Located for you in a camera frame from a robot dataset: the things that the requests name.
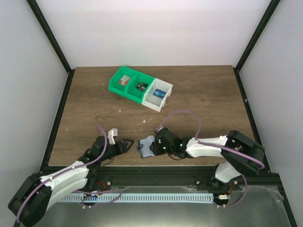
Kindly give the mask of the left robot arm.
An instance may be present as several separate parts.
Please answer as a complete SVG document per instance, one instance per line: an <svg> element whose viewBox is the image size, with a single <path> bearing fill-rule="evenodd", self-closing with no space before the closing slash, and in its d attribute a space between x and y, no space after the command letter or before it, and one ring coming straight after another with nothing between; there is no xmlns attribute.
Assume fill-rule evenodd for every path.
<svg viewBox="0 0 303 227"><path fill-rule="evenodd" d="M97 137L92 147L70 166L49 175L30 175L10 200L8 209L16 215L18 223L31 227L56 202L72 192L105 191L106 186L97 184L102 162L128 152L133 144L134 140L130 139L111 143L104 136Z"/></svg>

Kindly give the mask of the blue leather card holder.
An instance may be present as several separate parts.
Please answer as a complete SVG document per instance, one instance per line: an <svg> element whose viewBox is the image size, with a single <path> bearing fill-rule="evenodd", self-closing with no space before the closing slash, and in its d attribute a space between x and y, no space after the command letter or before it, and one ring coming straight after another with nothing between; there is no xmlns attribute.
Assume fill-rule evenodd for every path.
<svg viewBox="0 0 303 227"><path fill-rule="evenodd" d="M138 140L137 150L140 153L141 158L153 157L154 153L151 149L151 145L155 141L154 136L150 135L145 139Z"/></svg>

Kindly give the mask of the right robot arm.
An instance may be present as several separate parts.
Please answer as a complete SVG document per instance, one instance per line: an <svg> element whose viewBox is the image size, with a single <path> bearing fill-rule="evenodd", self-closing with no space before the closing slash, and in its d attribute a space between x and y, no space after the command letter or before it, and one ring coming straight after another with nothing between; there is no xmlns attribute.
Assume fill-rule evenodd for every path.
<svg viewBox="0 0 303 227"><path fill-rule="evenodd" d="M167 154L179 159L224 158L225 162L217 164L213 176L210 177L211 187L217 191L238 176L257 176L265 168L265 149L262 145L234 130L217 138L198 139L180 138L167 128L161 128L155 133L150 150L155 156Z"/></svg>

